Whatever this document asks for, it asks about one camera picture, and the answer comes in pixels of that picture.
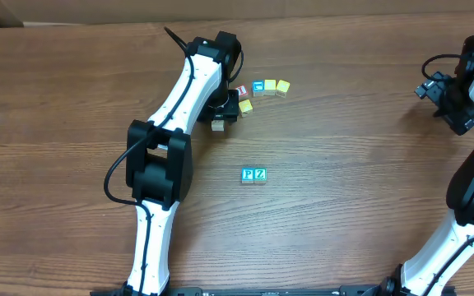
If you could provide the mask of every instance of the toy block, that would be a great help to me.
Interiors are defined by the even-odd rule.
[[[290,82],[279,80],[279,83],[277,83],[276,95],[286,98],[286,93],[288,92],[289,87]]]
[[[254,81],[252,84],[253,97],[264,96],[264,81]]]
[[[276,95],[276,81],[266,79],[264,81],[264,95]]]
[[[253,169],[243,168],[240,179],[242,184],[253,184]]]
[[[253,172],[253,182],[256,184],[264,184],[267,182],[267,170],[255,169]]]
[[[211,122],[211,130],[214,132],[224,131],[224,120],[213,120]]]
[[[236,90],[239,92],[239,102],[250,97],[246,86],[238,86]]]
[[[250,115],[253,112],[253,107],[252,107],[252,103],[250,103],[250,100],[246,99],[242,102],[239,102],[239,110],[240,110],[240,115],[242,117],[246,117],[247,115]]]

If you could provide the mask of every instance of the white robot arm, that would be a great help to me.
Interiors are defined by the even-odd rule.
[[[474,36],[467,39],[466,43],[474,44]],[[462,55],[469,50],[469,46],[464,46]],[[440,109],[445,109],[439,115],[444,117],[456,133],[466,132],[474,125],[474,62],[468,62],[465,58],[462,60],[466,66],[457,67],[456,73],[460,76],[456,80],[436,81],[436,78],[444,77],[438,72],[434,80],[429,79],[416,90],[421,98],[429,96]],[[450,106],[453,103],[451,96],[459,98],[454,90],[462,89],[461,87],[468,92],[470,103],[465,112]],[[449,279],[474,254],[474,243],[469,243],[474,240],[474,151],[453,177],[447,203],[450,209],[442,224],[425,246],[401,268],[401,288],[409,294],[440,296]]]
[[[186,54],[184,69],[164,104],[147,122],[133,121],[128,129],[128,149],[109,170],[107,196],[137,207],[137,241],[134,263],[120,290],[91,295],[160,296],[170,280],[168,251],[173,218],[186,197],[193,177],[190,135],[196,121],[233,123],[239,114],[237,90],[229,83],[243,64],[236,36],[219,32],[215,40],[197,37],[185,44],[170,32]],[[230,77],[237,57],[241,65]],[[167,158],[148,150],[167,150]],[[119,161],[127,159],[126,184],[136,201],[122,201],[110,194],[107,183]]]

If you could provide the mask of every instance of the wood grain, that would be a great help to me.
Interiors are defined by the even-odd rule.
[[[195,128],[173,286],[378,283],[420,249],[474,130],[455,136],[413,90],[428,57],[474,35],[474,13],[166,25],[186,40],[237,34],[236,86],[291,82],[286,99],[252,99],[253,115],[225,135]],[[101,187],[129,123],[155,112],[180,73],[162,26],[0,30],[0,295],[85,295],[128,277],[134,209]],[[241,186],[255,165],[268,183]],[[122,169],[111,187],[128,197]],[[474,295],[474,257],[452,283]]]

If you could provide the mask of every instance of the black cable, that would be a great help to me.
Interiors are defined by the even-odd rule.
[[[228,79],[228,84],[230,84],[231,82],[233,82],[235,80],[235,78],[237,78],[237,76],[240,73],[240,69],[243,67],[243,63],[244,63],[244,52],[243,52],[243,49],[241,49],[240,50],[240,66],[239,66],[239,69],[237,69],[237,72],[235,72],[235,74],[230,79]]]
[[[457,260],[458,256],[464,252],[466,247],[472,246],[474,243],[474,238],[469,238],[460,248],[453,254],[451,258],[447,262],[445,262],[444,266],[440,269],[440,271],[434,276],[433,280],[429,283],[427,290],[423,293],[423,296],[429,295],[429,292],[433,289],[436,283],[438,283],[440,276],[451,266],[455,260]]]
[[[451,81],[453,80],[454,78],[449,78],[449,79],[446,79],[446,78],[434,78],[432,76],[429,76],[426,72],[425,72],[425,68],[427,67],[427,65],[429,65],[431,62],[437,60],[437,59],[441,59],[441,58],[460,58],[460,59],[463,59],[465,61],[468,61],[468,62],[474,62],[474,57],[470,54],[452,54],[452,53],[446,53],[446,54],[439,54],[439,55],[436,55],[432,58],[429,58],[427,61],[424,62],[423,65],[421,65],[421,74],[431,80],[431,81],[435,81],[435,82],[441,82],[441,81]]]
[[[186,85],[186,87],[184,88],[184,91],[182,92],[182,94],[180,95],[179,99],[177,100],[177,103],[175,103],[175,105],[173,106],[173,108],[170,110],[170,112],[165,116],[164,120],[162,121],[162,123],[160,123],[158,126],[156,126],[153,130],[151,130],[150,132],[147,133],[147,136],[143,139],[141,139],[140,141],[136,142],[133,146],[129,147],[129,149],[125,150],[114,162],[113,162],[113,165],[111,165],[111,167],[109,168],[109,170],[107,171],[107,174],[105,175],[105,179],[104,179],[104,192],[105,192],[105,195],[111,200],[111,201],[114,201],[114,202],[117,202],[117,203],[121,203],[121,204],[124,204],[124,205],[131,205],[131,206],[140,206],[145,212],[146,212],[146,219],[147,219],[147,232],[146,232],[146,239],[145,239],[145,242],[144,242],[144,250],[143,250],[143,254],[142,254],[142,266],[141,266],[141,269],[142,269],[142,275],[141,275],[141,279],[140,279],[140,287],[138,289],[138,292],[140,295],[142,295],[142,289],[144,288],[144,277],[146,275],[146,260],[147,260],[147,247],[149,245],[149,232],[150,232],[150,227],[151,227],[151,213],[149,212],[149,209],[147,209],[146,206],[144,206],[142,204],[142,200],[140,201],[127,201],[127,200],[123,200],[123,199],[119,199],[117,197],[114,197],[111,192],[109,191],[109,180],[111,179],[111,176],[113,175],[113,172],[116,170],[116,168],[120,165],[120,163],[136,148],[138,147],[139,145],[141,145],[142,143],[146,144],[147,141],[149,139],[151,139],[151,137],[156,133],[158,132],[172,117],[173,117],[173,113],[177,110],[177,108],[180,106],[180,103],[182,103],[182,101],[184,100],[184,97],[186,96],[186,94],[188,93],[188,90],[189,90],[189,87],[191,86],[191,84],[193,83],[193,79],[195,78],[194,76],[194,72],[195,72],[195,67],[193,65],[193,60],[191,59],[191,57],[189,56],[188,54],[188,51],[186,50],[186,43],[184,43],[183,40],[180,39],[180,37],[178,37],[175,33],[173,33],[172,30],[168,29],[167,27],[164,27],[164,30],[166,31],[166,33],[171,37],[171,39],[174,40],[174,42],[176,42],[179,47],[182,49],[182,51],[184,52],[184,55],[186,56],[186,58],[189,60],[189,68],[191,69],[191,73],[189,74],[189,79],[188,79],[188,84]]]

